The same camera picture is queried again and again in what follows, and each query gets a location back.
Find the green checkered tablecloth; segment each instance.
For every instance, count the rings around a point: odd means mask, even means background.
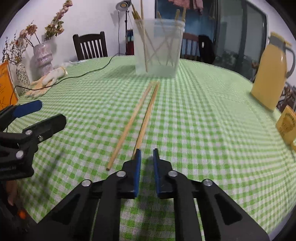
[[[109,59],[69,67],[69,76]],[[58,113],[67,117],[65,129],[39,145],[35,174],[18,182],[28,213],[38,222],[82,180],[99,181],[121,169],[131,158],[152,91],[113,168],[105,168],[151,80],[159,80],[160,88],[141,146],[139,196],[122,201],[121,240],[175,238],[173,201],[159,200],[155,192],[156,147],[188,178],[215,181],[270,233],[296,204],[295,154],[275,128],[280,114],[258,104],[249,94],[252,84],[239,74],[187,60],[180,60],[176,78],[164,79],[137,76],[134,57],[114,57],[103,70],[53,87],[40,97],[41,111],[16,119],[9,131]]]

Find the patterned vase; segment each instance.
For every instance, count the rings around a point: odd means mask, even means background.
[[[52,50],[50,42],[46,41],[36,45],[33,48],[36,67],[38,68],[39,77],[48,74],[53,70],[52,67]]]
[[[18,80],[17,85],[30,88],[29,77],[27,75],[26,68],[22,63],[17,64],[17,68],[15,70],[15,73],[17,75],[17,80]],[[26,93],[28,91],[26,89],[19,88],[19,87],[16,87],[16,90],[17,90],[17,93],[19,94],[19,96],[23,95],[24,93]]]

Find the silver screw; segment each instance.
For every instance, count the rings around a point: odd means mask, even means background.
[[[208,186],[208,187],[210,187],[211,185],[213,185],[213,182],[210,179],[205,179],[202,183],[205,186]]]
[[[178,173],[177,173],[176,171],[169,171],[169,172],[168,172],[168,175],[169,175],[170,177],[176,177],[176,176],[178,175]]]
[[[33,131],[27,130],[25,133],[26,133],[26,135],[31,135],[33,133]]]
[[[91,181],[86,179],[86,180],[83,180],[81,185],[84,186],[84,187],[88,187],[89,185],[91,184]]]
[[[22,159],[24,157],[24,152],[22,150],[18,151],[15,155],[17,159]]]
[[[118,176],[118,177],[124,177],[125,175],[126,175],[125,171],[119,171],[116,173],[116,176]]]

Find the table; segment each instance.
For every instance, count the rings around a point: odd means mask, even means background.
[[[104,66],[92,59],[68,68],[69,76]],[[280,116],[251,96],[252,84],[237,73],[180,60],[176,78],[146,78],[135,73],[134,57],[114,57],[99,71],[63,81],[39,99],[43,108],[16,119],[9,131],[61,113],[66,128],[39,145],[31,178],[19,191],[28,213],[40,221],[84,179],[99,181],[121,169],[133,148],[150,96],[110,172],[109,157],[151,80],[161,82],[141,147],[139,196],[121,208],[121,240],[174,240],[173,201],[156,197],[152,150],[188,178],[212,179],[266,232],[296,203],[295,153],[275,128]],[[19,103],[30,100],[20,98]]]

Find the yellow thermos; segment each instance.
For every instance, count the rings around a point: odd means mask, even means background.
[[[270,110],[275,109],[286,79],[291,76],[295,68],[295,53],[287,45],[291,44],[286,42],[282,36],[271,32],[269,44],[262,54],[251,90],[251,94]],[[293,53],[293,65],[288,72],[286,50]]]

